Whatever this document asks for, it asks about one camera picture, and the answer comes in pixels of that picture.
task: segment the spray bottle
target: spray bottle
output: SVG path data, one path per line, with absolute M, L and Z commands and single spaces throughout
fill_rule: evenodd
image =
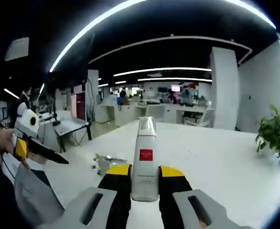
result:
M 131 181 L 133 200 L 156 201 L 159 199 L 156 156 L 156 122 L 153 117 L 141 118 L 135 144 Z

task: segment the hand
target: hand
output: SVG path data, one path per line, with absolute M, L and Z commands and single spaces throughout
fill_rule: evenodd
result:
M 13 154 L 14 145 L 12 143 L 13 129 L 0 128 L 0 150 Z

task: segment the led light strip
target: led light strip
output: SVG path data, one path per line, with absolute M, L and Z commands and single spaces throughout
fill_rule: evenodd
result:
M 127 0 L 125 2 L 122 2 L 121 4 L 113 7 L 112 9 L 108 10 L 107 12 L 103 13 L 102 15 L 100 15 L 99 17 L 97 17 L 96 19 L 94 19 L 92 22 L 90 22 L 86 27 L 84 27 L 68 44 L 67 46 L 62 50 L 62 52 L 59 54 L 59 56 L 57 57 L 57 59 L 55 60 L 54 64 L 52 65 L 50 72 L 52 72 L 55 67 L 57 66 L 57 64 L 59 63 L 59 61 L 62 59 L 62 57 L 68 52 L 68 50 L 84 35 L 86 34 L 90 29 L 92 29 L 95 25 L 99 24 L 100 22 L 102 22 L 103 20 L 105 20 L 106 18 L 110 17 L 111 15 L 124 10 L 132 5 L 138 4 L 140 2 L 143 2 L 146 0 Z M 247 5 L 246 3 L 240 1 L 240 0 L 224 0 L 226 2 L 230 2 L 232 4 L 235 4 L 237 6 L 240 6 L 254 14 L 256 14 L 257 16 L 259 16 L 260 18 L 262 18 L 264 21 L 266 21 L 269 25 L 271 25 L 273 28 L 276 29 L 276 26 L 273 24 L 273 22 L 266 16 L 264 15 L 262 12 L 260 12 L 258 9 Z
M 142 69 L 142 70 L 136 70 L 136 71 L 131 71 L 131 72 L 114 74 L 113 76 L 128 75 L 128 74 L 133 74 L 133 73 L 153 72 L 153 71 L 165 71 L 165 70 L 197 70 L 197 71 L 206 71 L 206 72 L 212 71 L 211 69 L 208 69 L 208 68 L 186 68 L 186 67 L 151 68 L 151 69 Z
M 166 77 L 166 78 L 147 78 L 147 79 L 138 79 L 138 81 L 151 81 L 151 80 L 188 80 L 188 81 L 202 81 L 202 82 L 212 82 L 212 80 L 206 80 L 206 79 L 197 79 L 197 78 L 180 78 L 180 77 Z
M 10 94 L 10 95 L 14 96 L 15 98 L 19 99 L 19 97 L 18 97 L 18 96 L 16 96 L 13 92 L 11 92 L 11 91 L 7 90 L 6 88 L 4 88 L 4 91 L 6 91 L 8 94 Z
M 125 83 L 126 81 L 115 82 L 115 84 Z
M 44 88 L 44 84 L 41 86 L 40 91 L 39 91 L 39 95 L 41 94 L 41 92 L 43 91 Z
M 105 84 L 98 85 L 98 87 L 105 87 L 105 86 L 108 86 L 108 85 L 109 85 L 108 83 L 105 83 Z

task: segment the potted plant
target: potted plant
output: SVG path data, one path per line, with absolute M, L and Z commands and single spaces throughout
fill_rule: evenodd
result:
M 257 152 L 262 150 L 269 143 L 269 149 L 280 157 L 280 112 L 274 105 L 270 105 L 274 112 L 271 119 L 262 118 L 259 123 L 259 134 L 255 143 L 259 142 Z

